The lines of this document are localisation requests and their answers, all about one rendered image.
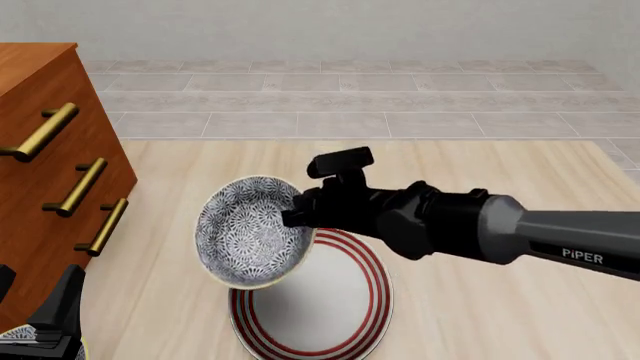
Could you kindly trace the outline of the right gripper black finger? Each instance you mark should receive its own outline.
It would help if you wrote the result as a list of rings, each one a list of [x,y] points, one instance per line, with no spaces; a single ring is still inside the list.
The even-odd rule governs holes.
[[[313,212],[305,210],[284,210],[281,212],[285,227],[313,227]]]

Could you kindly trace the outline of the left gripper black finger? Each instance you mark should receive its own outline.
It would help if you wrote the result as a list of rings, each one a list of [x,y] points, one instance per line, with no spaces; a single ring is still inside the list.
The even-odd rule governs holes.
[[[81,266],[68,266],[47,299],[28,318],[27,324],[43,331],[80,332],[80,302],[85,275]]]
[[[16,272],[5,264],[0,264],[0,302],[3,302],[16,278]]]

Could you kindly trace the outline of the wooden cabinet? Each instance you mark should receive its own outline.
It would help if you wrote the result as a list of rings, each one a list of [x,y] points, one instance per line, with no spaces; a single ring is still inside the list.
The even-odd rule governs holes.
[[[46,119],[41,111],[76,104],[79,113],[33,161],[0,156],[0,264],[16,272],[0,302],[0,332],[24,324],[72,264],[91,257],[108,212],[126,198],[135,173],[72,43],[0,43],[0,146],[19,146]],[[70,218],[41,209],[59,203],[84,175],[77,164],[105,158],[105,168]]]

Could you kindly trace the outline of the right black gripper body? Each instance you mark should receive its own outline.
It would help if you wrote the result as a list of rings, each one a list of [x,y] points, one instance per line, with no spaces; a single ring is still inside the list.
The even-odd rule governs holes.
[[[384,191],[368,188],[364,182],[342,182],[339,177],[323,180],[294,197],[294,209],[313,212],[313,227],[343,230],[380,239],[376,218],[382,212]]]

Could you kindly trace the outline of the white plate with red rings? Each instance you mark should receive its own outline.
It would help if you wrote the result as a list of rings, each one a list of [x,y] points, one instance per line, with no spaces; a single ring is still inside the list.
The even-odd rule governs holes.
[[[230,290],[232,327],[256,360],[364,360],[389,327],[394,292],[366,242],[317,230],[291,275],[260,290]]]

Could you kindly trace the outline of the patterned grey-white bowl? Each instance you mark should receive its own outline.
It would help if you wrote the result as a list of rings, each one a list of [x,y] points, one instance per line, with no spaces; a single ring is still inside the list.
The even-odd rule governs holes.
[[[0,339],[17,339],[34,341],[36,338],[35,329],[29,325],[18,326],[0,334]],[[75,357],[75,360],[90,360],[87,342],[85,338],[81,338],[81,347]]]
[[[204,204],[195,227],[200,263],[220,283],[237,290],[270,287],[298,267],[316,230],[286,227],[281,212],[301,194],[272,176],[246,176],[222,186]]]

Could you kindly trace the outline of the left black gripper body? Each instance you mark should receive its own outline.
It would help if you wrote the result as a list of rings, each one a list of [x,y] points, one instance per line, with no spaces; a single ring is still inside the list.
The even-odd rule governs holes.
[[[54,342],[54,341],[37,341],[36,338],[34,341],[17,340],[17,339],[0,339],[0,340],[10,340],[12,343],[20,343],[20,344],[28,344],[28,345],[36,344],[38,347],[41,347],[41,348],[52,347],[53,345],[58,344],[58,342]]]

